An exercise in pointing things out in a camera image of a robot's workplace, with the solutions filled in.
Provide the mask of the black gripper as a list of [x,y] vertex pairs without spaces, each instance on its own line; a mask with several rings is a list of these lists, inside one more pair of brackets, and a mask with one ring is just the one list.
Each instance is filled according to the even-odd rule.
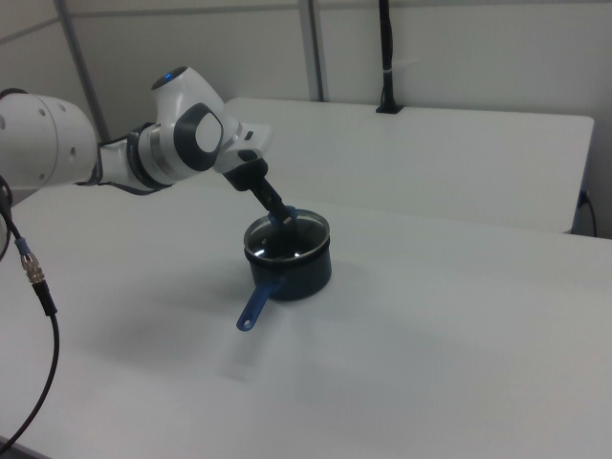
[[269,212],[269,219],[274,226],[288,226],[297,217],[293,206],[285,206],[281,197],[266,180],[269,166],[260,158],[235,167],[223,173],[225,179],[237,191],[250,191],[259,203]]

